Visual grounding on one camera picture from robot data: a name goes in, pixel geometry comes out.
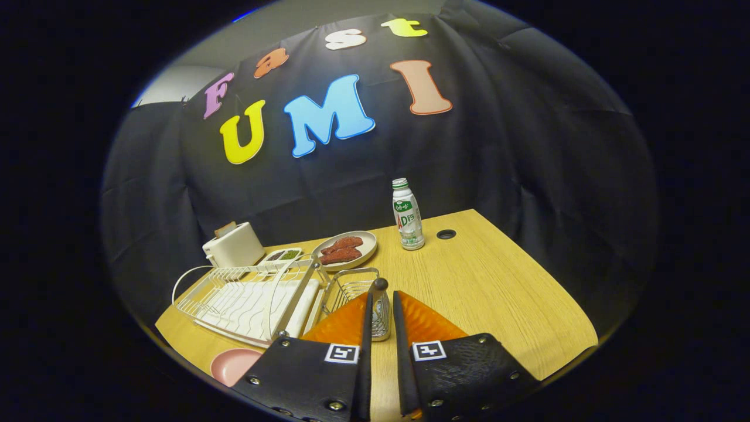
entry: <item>white drying rack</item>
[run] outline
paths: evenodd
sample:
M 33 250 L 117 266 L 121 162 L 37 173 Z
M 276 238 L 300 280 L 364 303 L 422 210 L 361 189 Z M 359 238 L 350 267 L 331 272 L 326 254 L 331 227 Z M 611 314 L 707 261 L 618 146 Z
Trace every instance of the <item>white drying rack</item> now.
M 209 330 L 267 348 L 279 336 L 306 333 L 321 311 L 330 313 L 333 284 L 317 256 L 300 255 L 285 264 L 214 268 L 176 307 Z

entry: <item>green food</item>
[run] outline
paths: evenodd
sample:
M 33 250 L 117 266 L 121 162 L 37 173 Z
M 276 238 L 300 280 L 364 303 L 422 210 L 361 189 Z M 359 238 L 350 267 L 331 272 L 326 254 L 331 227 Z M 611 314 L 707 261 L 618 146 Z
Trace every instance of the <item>green food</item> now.
M 286 254 L 284 254 L 283 257 L 281 257 L 281 259 L 282 260 L 292 259 L 292 258 L 294 258 L 297 255 L 299 255 L 299 251 L 289 251 Z

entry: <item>colorful foam letter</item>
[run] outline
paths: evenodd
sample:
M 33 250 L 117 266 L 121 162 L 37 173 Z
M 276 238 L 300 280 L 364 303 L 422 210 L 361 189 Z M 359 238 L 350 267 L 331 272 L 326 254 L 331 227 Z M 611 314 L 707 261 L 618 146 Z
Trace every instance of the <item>colorful foam letter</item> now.
M 422 35 L 427 35 L 427 31 L 424 29 L 415 30 L 412 28 L 412 25 L 419 25 L 419 22 L 398 18 L 380 24 L 380 26 L 388 26 L 391 29 L 391 32 L 399 37 L 421 37 Z
M 216 110 L 219 110 L 219 107 L 221 107 L 221 103 L 219 102 L 219 98 L 224 98 L 224 96 L 227 94 L 227 82 L 231 81 L 234 78 L 234 73 L 229 72 L 228 75 L 225 77 L 219 79 L 216 81 L 215 84 L 211 85 L 206 91 L 205 91 L 205 113 L 203 114 L 203 118 L 207 119 L 210 115 L 212 115 Z
M 253 158 L 260 147 L 263 146 L 263 115 L 261 109 L 266 105 L 266 100 L 256 101 L 245 109 L 244 114 L 250 118 L 250 143 L 245 146 L 239 146 L 239 137 L 237 136 L 237 122 L 239 116 L 224 122 L 219 128 L 219 132 L 224 136 L 224 152 L 226 159 L 232 164 L 242 164 Z
M 343 31 L 334 32 L 325 37 L 328 43 L 325 48 L 329 50 L 340 50 L 342 48 L 356 47 L 367 41 L 359 29 L 344 29 Z
M 307 129 L 324 145 L 328 144 L 334 117 L 338 120 L 338 139 L 355 137 L 375 127 L 375 121 L 365 115 L 359 102 L 358 80 L 358 75 L 351 74 L 331 82 L 322 107 L 306 95 L 291 100 L 284 107 L 284 112 L 292 119 L 292 156 L 299 158 L 315 150 L 315 141 L 308 137 Z
M 277 48 L 276 50 L 273 50 L 270 53 L 266 54 L 265 57 L 260 59 L 258 61 L 258 64 L 255 65 L 255 67 L 257 68 L 254 75 L 255 79 L 260 79 L 261 77 L 263 77 L 263 75 L 270 72 L 271 69 L 275 69 L 283 65 L 288 58 L 289 55 L 287 55 L 287 51 L 283 48 Z
M 410 110 L 420 116 L 444 113 L 453 108 L 453 103 L 443 98 L 432 80 L 430 66 L 432 63 L 425 60 L 403 60 L 391 64 L 391 69 L 401 73 L 412 93 Z

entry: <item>sausage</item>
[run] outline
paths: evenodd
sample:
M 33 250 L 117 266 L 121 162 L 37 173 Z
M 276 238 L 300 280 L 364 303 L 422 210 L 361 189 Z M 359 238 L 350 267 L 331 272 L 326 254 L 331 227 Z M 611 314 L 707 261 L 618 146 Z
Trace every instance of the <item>sausage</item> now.
M 327 255 L 320 257 L 320 263 L 323 265 L 337 264 L 339 262 L 349 262 L 362 256 L 362 252 L 351 248 L 341 248 Z
M 354 248 L 356 246 L 362 245 L 362 238 L 357 236 L 347 236 L 342 237 L 339 240 L 336 241 L 336 243 L 333 244 L 333 246 L 329 246 L 328 248 L 323 248 L 320 250 L 320 253 L 323 255 L 328 255 L 332 252 L 337 251 L 338 249 L 343 248 Z

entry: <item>white plate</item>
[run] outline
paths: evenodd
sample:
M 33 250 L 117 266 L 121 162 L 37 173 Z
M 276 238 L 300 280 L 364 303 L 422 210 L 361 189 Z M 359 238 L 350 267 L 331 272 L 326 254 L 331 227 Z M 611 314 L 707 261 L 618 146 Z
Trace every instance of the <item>white plate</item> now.
M 340 262 L 338 264 L 323 265 L 323 269 L 325 269 L 326 271 L 336 272 L 336 271 L 348 270 L 349 268 L 357 267 L 358 265 L 364 263 L 366 260 L 370 259 L 370 257 L 373 256 L 373 254 L 375 253 L 375 249 L 377 249 L 377 237 L 375 237 L 374 234 L 370 233 L 369 231 L 348 231 L 346 233 L 333 236 L 331 239 L 328 239 L 325 242 L 319 244 L 313 250 L 313 255 L 317 256 L 318 258 L 322 257 L 323 254 L 320 253 L 322 249 L 328 248 L 329 246 L 333 246 L 333 244 L 336 243 L 337 240 L 339 240 L 342 237 L 347 237 L 347 236 L 357 236 L 362 239 L 362 244 L 355 248 L 362 253 L 362 256 L 349 262 Z

